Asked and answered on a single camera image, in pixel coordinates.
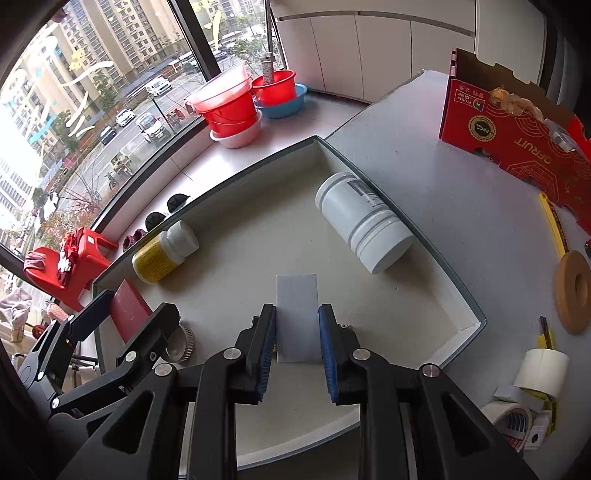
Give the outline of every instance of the car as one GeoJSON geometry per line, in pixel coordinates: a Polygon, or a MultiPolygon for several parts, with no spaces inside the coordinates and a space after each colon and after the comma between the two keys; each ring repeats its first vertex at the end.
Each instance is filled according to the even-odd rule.
{"type": "Polygon", "coordinates": [[[135,124],[142,132],[144,140],[148,143],[162,144],[171,137],[170,131],[150,112],[140,115],[135,124]]]}
{"type": "Polygon", "coordinates": [[[228,52],[224,50],[213,50],[212,53],[216,60],[225,59],[228,56],[228,52]]]}
{"type": "Polygon", "coordinates": [[[135,113],[131,110],[125,108],[121,110],[117,115],[115,115],[115,121],[117,125],[124,127],[125,125],[129,125],[129,123],[135,118],[135,113]]]}
{"type": "Polygon", "coordinates": [[[145,88],[150,95],[158,96],[172,90],[173,84],[164,77],[156,77],[146,83],[145,88]]]}
{"type": "Polygon", "coordinates": [[[103,131],[100,133],[100,142],[103,145],[106,145],[107,143],[109,143],[111,140],[113,140],[115,138],[115,136],[117,135],[117,132],[115,130],[113,130],[111,127],[106,126],[103,131]]]}
{"type": "Polygon", "coordinates": [[[197,60],[189,60],[182,62],[182,69],[185,73],[199,73],[201,72],[201,68],[197,63],[197,60]]]}

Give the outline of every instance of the red box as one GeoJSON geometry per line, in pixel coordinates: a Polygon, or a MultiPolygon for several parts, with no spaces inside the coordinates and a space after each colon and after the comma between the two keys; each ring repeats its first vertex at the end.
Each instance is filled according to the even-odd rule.
{"type": "Polygon", "coordinates": [[[509,69],[482,63],[459,48],[452,52],[439,138],[483,153],[503,170],[537,186],[556,205],[573,212],[591,235],[591,165],[578,151],[562,150],[548,127],[533,116],[514,116],[495,106],[490,92],[501,86],[531,100],[544,118],[566,129],[584,152],[591,152],[575,114],[548,100],[537,85],[517,80],[509,69]]]}

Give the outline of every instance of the white van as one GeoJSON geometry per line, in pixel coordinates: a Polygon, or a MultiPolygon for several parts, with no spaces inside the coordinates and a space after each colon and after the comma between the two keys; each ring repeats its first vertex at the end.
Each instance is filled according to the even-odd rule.
{"type": "Polygon", "coordinates": [[[172,90],[173,84],[164,77],[156,77],[155,79],[146,83],[145,87],[150,95],[157,97],[158,95],[162,95],[163,93],[172,90]]]}

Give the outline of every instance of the white foam block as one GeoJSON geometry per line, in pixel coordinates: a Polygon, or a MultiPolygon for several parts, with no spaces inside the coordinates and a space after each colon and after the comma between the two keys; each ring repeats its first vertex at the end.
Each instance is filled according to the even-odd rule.
{"type": "Polygon", "coordinates": [[[316,274],[277,275],[277,361],[321,362],[316,274]]]}

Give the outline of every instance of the yellow ruler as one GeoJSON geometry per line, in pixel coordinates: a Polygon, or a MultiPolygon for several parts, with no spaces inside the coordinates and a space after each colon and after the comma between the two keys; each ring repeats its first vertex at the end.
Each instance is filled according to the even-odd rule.
{"type": "Polygon", "coordinates": [[[556,243],[556,248],[558,249],[558,254],[560,255],[560,258],[562,258],[562,256],[569,251],[569,245],[566,242],[560,219],[558,218],[554,205],[552,205],[550,199],[544,192],[540,192],[539,198],[540,203],[542,204],[542,209],[550,223],[550,229],[552,231],[552,236],[554,237],[554,242],[556,243]]]}

